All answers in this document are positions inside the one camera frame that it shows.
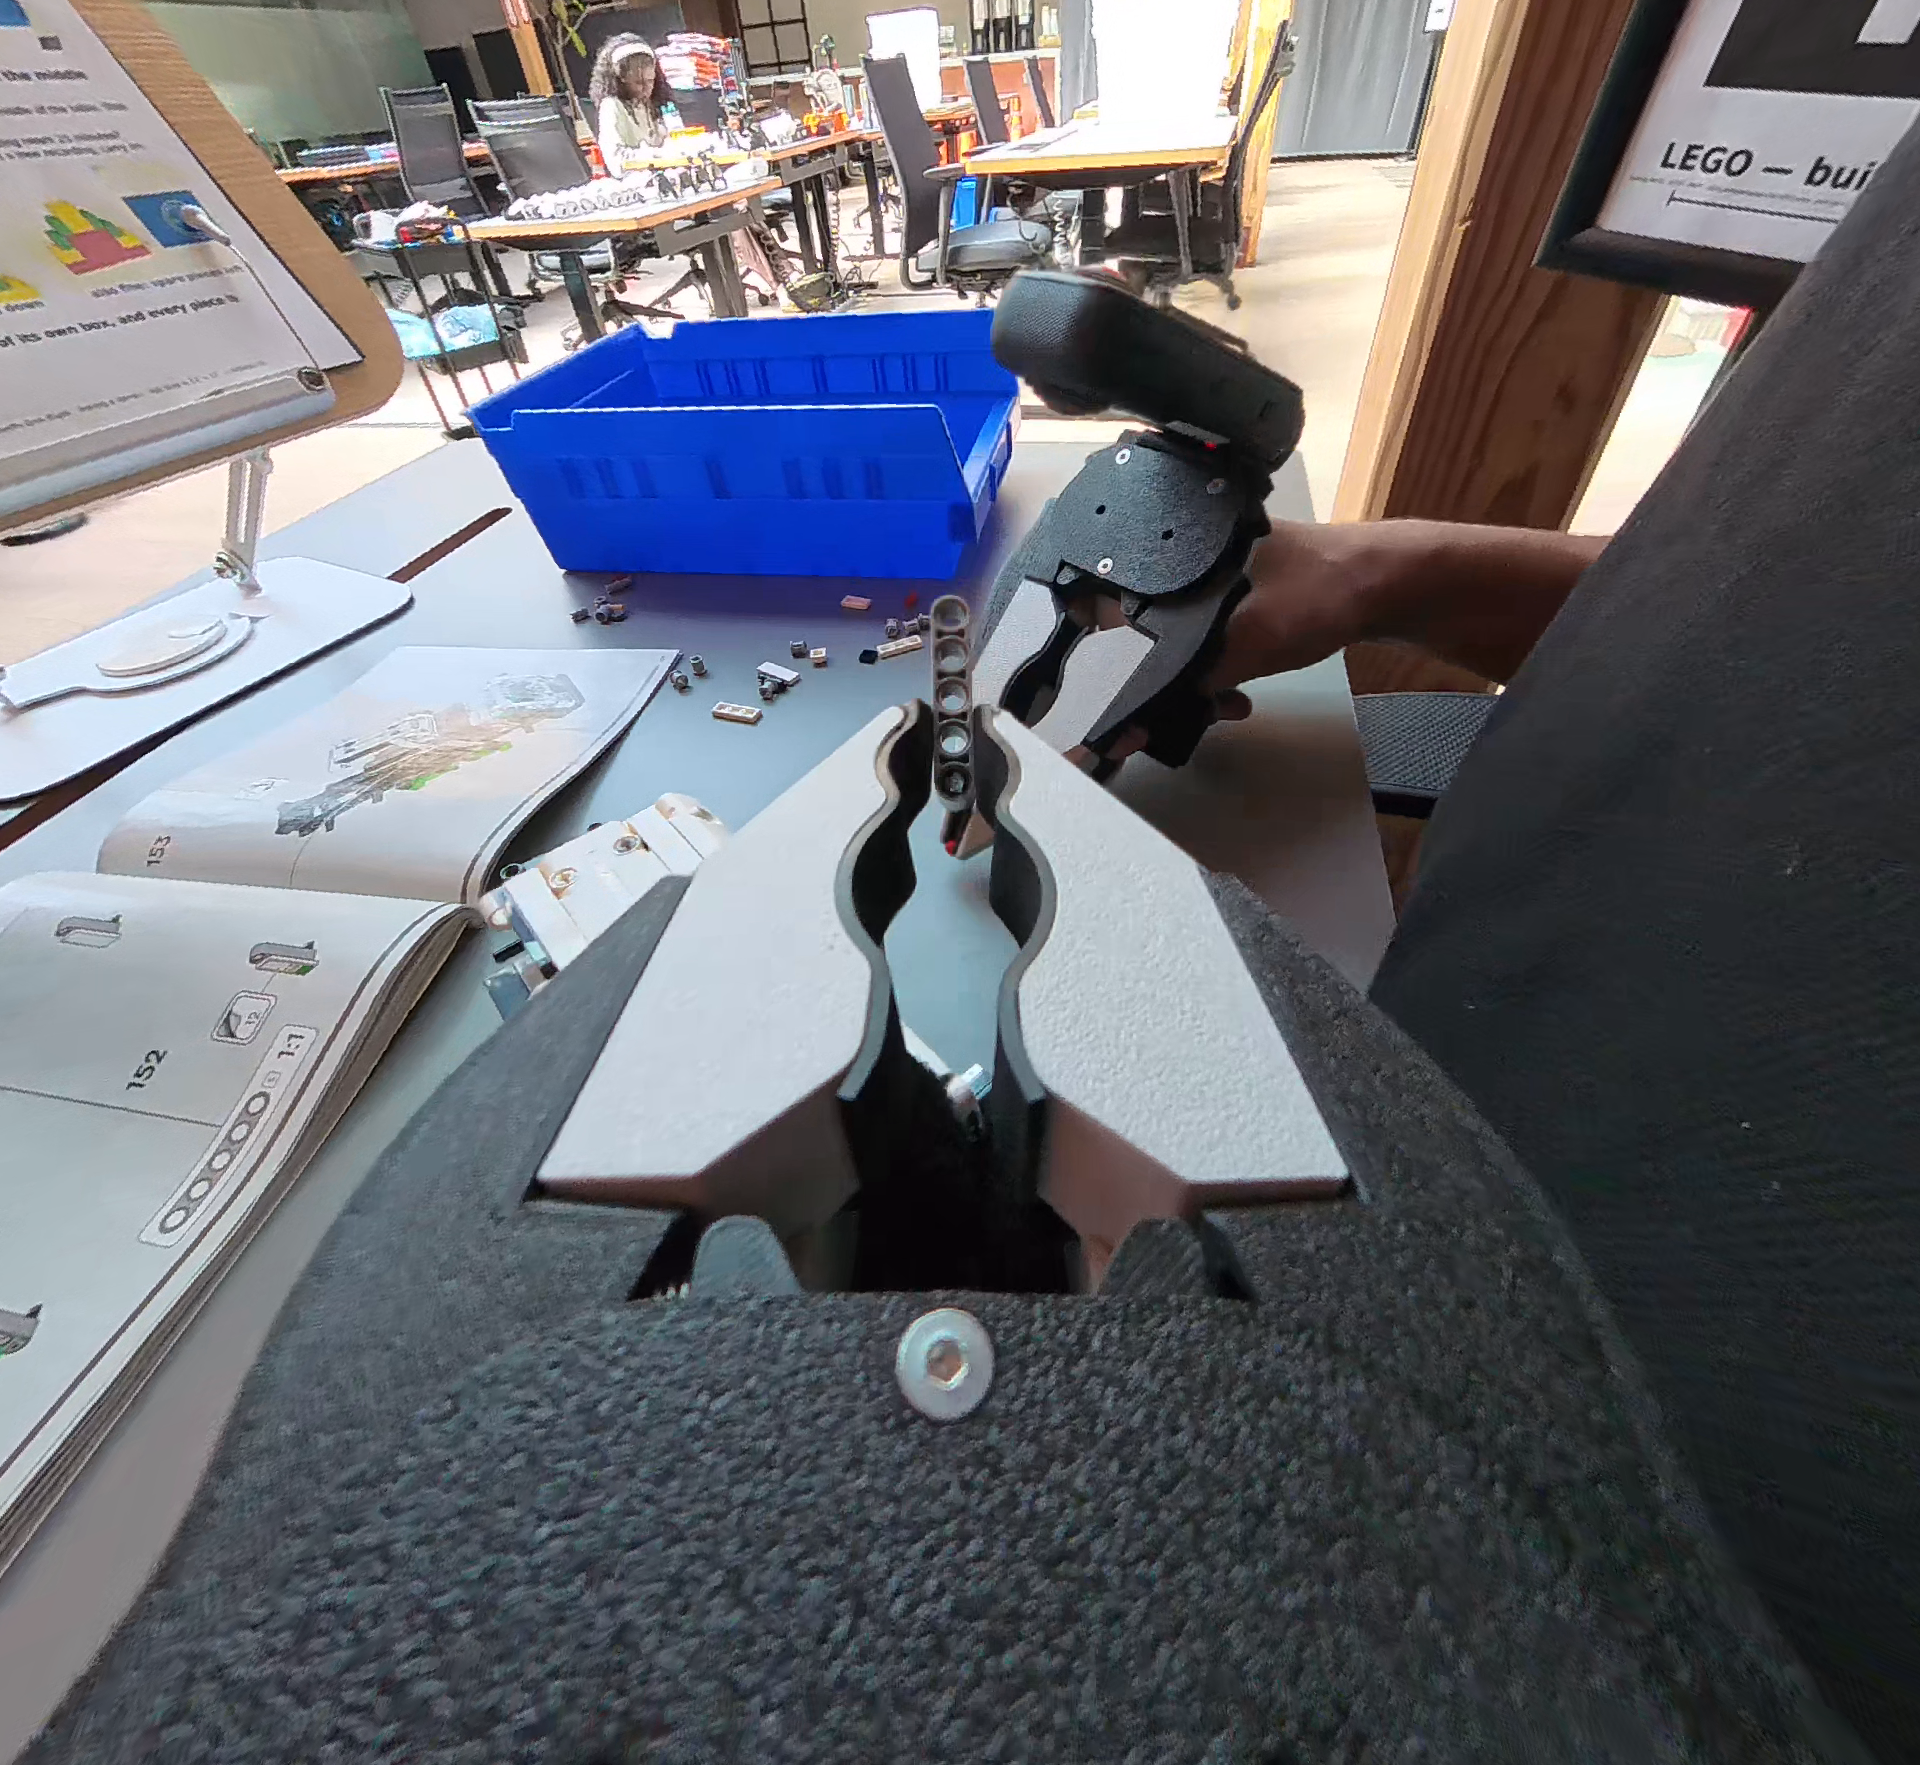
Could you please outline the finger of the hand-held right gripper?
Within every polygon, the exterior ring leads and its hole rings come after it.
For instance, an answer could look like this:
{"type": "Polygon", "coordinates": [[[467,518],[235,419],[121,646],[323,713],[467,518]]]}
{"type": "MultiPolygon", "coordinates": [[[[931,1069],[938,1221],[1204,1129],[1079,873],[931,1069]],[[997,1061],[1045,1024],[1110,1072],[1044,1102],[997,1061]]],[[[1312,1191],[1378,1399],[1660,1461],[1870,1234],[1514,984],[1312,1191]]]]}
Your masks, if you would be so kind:
{"type": "Polygon", "coordinates": [[[1130,625],[1090,629],[1068,650],[1068,762],[1095,783],[1149,745],[1149,728],[1132,713],[1108,730],[1103,719],[1119,703],[1153,648],[1153,639],[1130,625]]]}
{"type": "Polygon", "coordinates": [[[973,700],[1037,735],[1089,735],[1103,713],[1095,592],[1021,578],[973,665],[973,700]]]}

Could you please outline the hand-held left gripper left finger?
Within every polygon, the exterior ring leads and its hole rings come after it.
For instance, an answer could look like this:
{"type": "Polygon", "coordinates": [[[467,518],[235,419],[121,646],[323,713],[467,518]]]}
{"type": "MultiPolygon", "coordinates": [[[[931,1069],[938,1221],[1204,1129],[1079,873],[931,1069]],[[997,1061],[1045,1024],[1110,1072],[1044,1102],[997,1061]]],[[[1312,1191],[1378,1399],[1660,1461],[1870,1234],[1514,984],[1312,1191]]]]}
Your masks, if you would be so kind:
{"type": "Polygon", "coordinates": [[[541,1155],[541,1227],[747,1219],[808,1289],[890,1287],[935,1145],[935,1068],[885,955],[931,745],[927,702],[885,705],[680,890],[541,1155]]]}

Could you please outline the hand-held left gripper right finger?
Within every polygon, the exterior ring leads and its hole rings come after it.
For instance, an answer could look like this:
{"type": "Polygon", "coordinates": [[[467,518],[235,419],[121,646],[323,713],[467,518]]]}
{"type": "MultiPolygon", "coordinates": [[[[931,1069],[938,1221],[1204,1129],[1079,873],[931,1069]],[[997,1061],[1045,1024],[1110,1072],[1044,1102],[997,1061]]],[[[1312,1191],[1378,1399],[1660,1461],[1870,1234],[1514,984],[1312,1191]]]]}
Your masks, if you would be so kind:
{"type": "Polygon", "coordinates": [[[1349,1196],[1207,871],[1002,708],[976,712],[976,805],[1016,946],[987,1118],[1024,1275],[1095,1289],[1141,1225],[1349,1196]]]}

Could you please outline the grey lego beam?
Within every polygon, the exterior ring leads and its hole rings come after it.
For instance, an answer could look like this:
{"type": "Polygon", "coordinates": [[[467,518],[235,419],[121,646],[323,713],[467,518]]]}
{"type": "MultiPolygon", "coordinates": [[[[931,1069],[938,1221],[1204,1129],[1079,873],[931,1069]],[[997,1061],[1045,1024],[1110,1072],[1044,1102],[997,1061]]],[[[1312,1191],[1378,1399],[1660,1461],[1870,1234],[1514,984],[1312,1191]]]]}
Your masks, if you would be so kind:
{"type": "Polygon", "coordinates": [[[964,598],[944,593],[929,607],[935,793],[948,817],[973,813],[973,615],[964,598]]]}

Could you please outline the person's right forearm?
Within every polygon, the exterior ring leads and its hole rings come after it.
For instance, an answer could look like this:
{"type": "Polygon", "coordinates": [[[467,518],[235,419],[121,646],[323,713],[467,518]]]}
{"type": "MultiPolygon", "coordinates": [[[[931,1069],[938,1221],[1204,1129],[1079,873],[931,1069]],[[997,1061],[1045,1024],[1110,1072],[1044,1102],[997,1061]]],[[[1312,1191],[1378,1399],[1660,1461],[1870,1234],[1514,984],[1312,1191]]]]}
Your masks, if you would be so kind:
{"type": "Polygon", "coordinates": [[[1523,667],[1610,537],[1387,518],[1319,529],[1342,648],[1413,648],[1491,684],[1523,667]]]}

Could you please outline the white lego truck model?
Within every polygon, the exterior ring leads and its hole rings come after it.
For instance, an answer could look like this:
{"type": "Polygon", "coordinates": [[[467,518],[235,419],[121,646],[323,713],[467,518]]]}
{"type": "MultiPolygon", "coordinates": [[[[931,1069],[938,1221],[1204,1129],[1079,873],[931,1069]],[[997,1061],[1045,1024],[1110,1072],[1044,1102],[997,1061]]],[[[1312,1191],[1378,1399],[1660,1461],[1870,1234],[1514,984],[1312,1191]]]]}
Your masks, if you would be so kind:
{"type": "Polygon", "coordinates": [[[486,989],[500,1017],[510,1018],[650,890],[693,874],[728,835],[698,799],[664,793],[633,817],[505,866],[479,901],[492,955],[486,989]]]}

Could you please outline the scattered small lego pieces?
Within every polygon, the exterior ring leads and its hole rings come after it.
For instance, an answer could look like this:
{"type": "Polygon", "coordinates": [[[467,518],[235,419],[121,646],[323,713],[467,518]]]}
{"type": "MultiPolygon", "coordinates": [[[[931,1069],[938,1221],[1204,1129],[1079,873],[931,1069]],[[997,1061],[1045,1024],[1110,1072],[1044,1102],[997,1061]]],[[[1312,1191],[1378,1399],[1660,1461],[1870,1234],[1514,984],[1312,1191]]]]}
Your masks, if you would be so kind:
{"type": "Polygon", "coordinates": [[[824,622],[813,622],[791,639],[777,639],[779,648],[772,648],[753,663],[734,650],[730,659],[716,665],[710,650],[687,646],[684,641],[662,645],[665,684],[680,696],[703,700],[714,722],[756,725],[806,679],[820,682],[835,667],[904,661],[929,648],[938,632],[937,615],[913,598],[902,611],[880,611],[866,595],[849,593],[841,611],[850,621],[872,625],[864,630],[849,626],[835,630],[824,622]]]}

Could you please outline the person's right hand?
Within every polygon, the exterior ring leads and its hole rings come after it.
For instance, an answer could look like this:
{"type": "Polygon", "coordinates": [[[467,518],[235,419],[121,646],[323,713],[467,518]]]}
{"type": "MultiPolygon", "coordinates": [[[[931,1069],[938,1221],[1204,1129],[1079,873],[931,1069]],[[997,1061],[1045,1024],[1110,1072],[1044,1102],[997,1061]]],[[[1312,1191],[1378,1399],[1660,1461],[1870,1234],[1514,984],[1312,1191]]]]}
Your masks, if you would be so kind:
{"type": "Polygon", "coordinates": [[[1322,663],[1359,641],[1367,534],[1351,524],[1282,523],[1247,562],[1208,673],[1211,722],[1253,712],[1247,689],[1267,676],[1322,663]]]}

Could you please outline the black office chair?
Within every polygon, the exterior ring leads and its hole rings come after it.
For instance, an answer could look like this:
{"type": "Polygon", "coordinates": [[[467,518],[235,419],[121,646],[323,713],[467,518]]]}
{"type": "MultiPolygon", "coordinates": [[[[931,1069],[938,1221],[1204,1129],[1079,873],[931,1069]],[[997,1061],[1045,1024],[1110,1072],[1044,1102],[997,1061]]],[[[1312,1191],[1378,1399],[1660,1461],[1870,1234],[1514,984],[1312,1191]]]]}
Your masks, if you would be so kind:
{"type": "Polygon", "coordinates": [[[1357,739],[1375,812],[1430,817],[1499,700],[1499,692],[1357,693],[1357,739]]]}
{"type": "Polygon", "coordinates": [[[987,214],[973,226],[957,223],[954,197],[967,169],[944,163],[908,62],[868,55],[862,69],[902,191],[902,286],[947,286],[984,305],[1024,271],[1052,266],[1053,231],[1039,219],[987,214]]]}

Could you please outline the wooden desk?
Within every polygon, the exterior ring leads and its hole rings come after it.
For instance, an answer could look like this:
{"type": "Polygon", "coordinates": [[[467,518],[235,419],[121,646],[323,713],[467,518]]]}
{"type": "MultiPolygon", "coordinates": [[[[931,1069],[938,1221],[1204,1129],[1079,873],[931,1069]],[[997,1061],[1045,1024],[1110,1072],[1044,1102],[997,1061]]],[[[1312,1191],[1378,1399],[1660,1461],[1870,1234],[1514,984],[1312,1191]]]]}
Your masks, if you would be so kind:
{"type": "Polygon", "coordinates": [[[656,237],[670,259],[685,259],[708,278],[708,308],[716,320],[743,320],[749,314],[747,288],[732,255],[732,237],[750,230],[763,200],[779,191],[766,175],[714,194],[678,197],[665,203],[630,203],[619,210],[570,211],[529,219],[488,217],[452,219],[452,233],[464,245],[488,245],[527,256],[549,255],[563,266],[563,288],[584,343],[607,336],[600,302],[584,266],[591,249],[600,242],[656,237]]]}
{"type": "Polygon", "coordinates": [[[1204,280],[1229,308],[1241,299],[1232,271],[1241,255],[1237,197],[1250,141],[1236,116],[1212,111],[1188,130],[1167,133],[1162,123],[1130,126],[1097,117],[1068,123],[1039,137],[976,149],[964,163],[975,180],[1039,186],[1082,195],[1079,266],[1134,266],[1139,292],[1167,305],[1172,292],[1204,280]],[[1164,182],[1167,211],[1141,207],[1108,227],[1104,194],[1164,182]]]}

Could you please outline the white panel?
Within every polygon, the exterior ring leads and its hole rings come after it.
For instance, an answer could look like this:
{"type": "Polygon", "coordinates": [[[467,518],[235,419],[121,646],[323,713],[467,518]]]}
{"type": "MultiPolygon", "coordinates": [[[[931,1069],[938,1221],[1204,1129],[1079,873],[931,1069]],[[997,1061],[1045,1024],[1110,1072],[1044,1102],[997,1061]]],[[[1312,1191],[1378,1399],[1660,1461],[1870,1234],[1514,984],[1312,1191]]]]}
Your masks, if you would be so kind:
{"type": "Polygon", "coordinates": [[[1160,128],[1221,107],[1241,0],[1090,0],[1101,124],[1160,128]]]}

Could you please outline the person's black shirt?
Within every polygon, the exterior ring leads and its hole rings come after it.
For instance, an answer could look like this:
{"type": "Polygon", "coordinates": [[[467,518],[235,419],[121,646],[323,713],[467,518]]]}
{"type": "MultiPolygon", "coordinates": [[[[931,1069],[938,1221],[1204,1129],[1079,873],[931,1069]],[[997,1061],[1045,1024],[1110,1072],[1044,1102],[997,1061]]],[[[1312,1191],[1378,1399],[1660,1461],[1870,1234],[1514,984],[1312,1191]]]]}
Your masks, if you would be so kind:
{"type": "Polygon", "coordinates": [[[1373,984],[1877,1760],[1918,1737],[1917,515],[1910,130],[1507,685],[1373,984]]]}

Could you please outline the instruction booklet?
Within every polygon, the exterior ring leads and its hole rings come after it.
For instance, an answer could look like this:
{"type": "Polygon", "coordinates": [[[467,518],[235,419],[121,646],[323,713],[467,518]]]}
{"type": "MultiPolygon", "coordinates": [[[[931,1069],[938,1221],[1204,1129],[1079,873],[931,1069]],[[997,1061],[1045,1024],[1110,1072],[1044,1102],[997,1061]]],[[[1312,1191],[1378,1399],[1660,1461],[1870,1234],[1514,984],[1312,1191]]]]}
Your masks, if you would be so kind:
{"type": "Polygon", "coordinates": [[[396,648],[3,892],[4,1562],[673,648],[396,648]]]}

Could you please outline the black framed task sign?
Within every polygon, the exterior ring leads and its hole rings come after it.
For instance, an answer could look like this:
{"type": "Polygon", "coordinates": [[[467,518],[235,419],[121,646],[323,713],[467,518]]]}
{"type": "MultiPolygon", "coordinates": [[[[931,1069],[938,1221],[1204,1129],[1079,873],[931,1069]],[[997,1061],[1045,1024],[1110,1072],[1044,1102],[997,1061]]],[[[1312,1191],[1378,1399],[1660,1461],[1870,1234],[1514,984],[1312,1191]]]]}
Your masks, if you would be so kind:
{"type": "Polygon", "coordinates": [[[1918,0],[1633,0],[1535,263],[1770,308],[1918,101],[1918,0]]]}

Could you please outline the wooden post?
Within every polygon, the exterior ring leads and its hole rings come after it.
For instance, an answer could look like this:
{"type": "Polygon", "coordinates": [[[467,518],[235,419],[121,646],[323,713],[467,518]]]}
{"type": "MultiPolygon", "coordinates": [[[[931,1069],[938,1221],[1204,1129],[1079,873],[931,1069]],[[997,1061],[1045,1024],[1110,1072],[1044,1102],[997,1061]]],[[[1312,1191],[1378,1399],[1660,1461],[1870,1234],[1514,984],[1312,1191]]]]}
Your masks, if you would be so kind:
{"type": "Polygon", "coordinates": [[[1455,0],[1337,520],[1572,520],[1667,309],[1535,265],[1632,3],[1455,0]]]}

